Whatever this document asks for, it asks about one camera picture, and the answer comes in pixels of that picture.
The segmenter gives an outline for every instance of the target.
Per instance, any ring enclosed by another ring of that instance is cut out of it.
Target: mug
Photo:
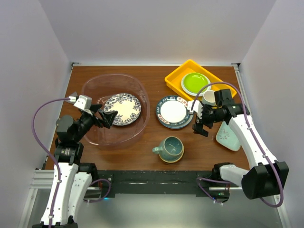
[[[215,103],[214,91],[213,90],[206,91],[203,95],[202,102],[205,105],[215,106],[216,103]]]
[[[152,149],[166,163],[178,162],[184,155],[184,145],[177,137],[170,136],[164,139],[158,147]]]

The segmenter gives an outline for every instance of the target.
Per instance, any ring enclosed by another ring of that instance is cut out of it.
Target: yellow tray
[[[194,96],[187,94],[181,87],[182,78],[189,73],[201,73],[209,78],[210,82],[222,82],[218,77],[210,73],[205,68],[201,67],[199,64],[194,62],[192,59],[184,62],[180,67],[175,69],[172,73],[165,77],[165,82],[167,86],[176,92],[179,96],[185,98],[188,101],[194,99]],[[218,91],[220,89],[230,89],[231,95],[234,97],[237,92],[232,87],[225,84],[215,84],[211,86],[211,90]]]

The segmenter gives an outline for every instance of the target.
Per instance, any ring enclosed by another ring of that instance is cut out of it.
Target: clear plastic bowl
[[[107,74],[93,77],[82,87],[81,94],[92,98],[93,104],[104,104],[113,95],[129,93],[136,96],[142,110],[137,120],[126,126],[113,125],[110,129],[93,126],[85,139],[94,145],[108,149],[119,149],[137,142],[143,135],[150,118],[150,102],[142,83],[125,74]]]

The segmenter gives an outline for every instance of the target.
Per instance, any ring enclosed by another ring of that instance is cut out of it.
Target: wooden table
[[[237,78],[233,67],[205,67],[208,71],[238,87]],[[95,163],[99,170],[211,170],[213,165],[221,162],[231,162],[236,166],[249,169],[247,158],[241,148],[237,152],[221,146],[215,139],[221,123],[214,124],[209,129],[209,137],[194,134],[191,128],[194,119],[187,127],[172,130],[164,127],[157,119],[155,108],[157,102],[168,95],[175,93],[170,90],[164,78],[176,69],[176,66],[76,66],[73,69],[66,96],[73,92],[80,94],[83,84],[90,78],[109,73],[126,73],[138,78],[145,86],[150,104],[151,114],[148,126],[143,137],[134,145],[120,150],[102,150],[88,143],[85,139],[81,142],[84,151],[81,162]],[[79,111],[71,104],[64,102],[61,114],[69,114],[77,119]],[[152,148],[158,146],[164,138],[174,135],[180,138],[185,147],[182,160],[176,164],[163,163],[158,155],[152,153]],[[53,169],[51,159],[46,164],[46,169]]]

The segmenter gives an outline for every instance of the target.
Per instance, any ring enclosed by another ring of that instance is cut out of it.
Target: gray floor
[[[49,190],[39,190],[29,228],[39,223],[48,195]],[[79,228],[282,227],[276,209],[259,199],[248,200],[242,190],[231,190],[223,206],[194,195],[117,194],[99,203],[83,203],[77,222]]]

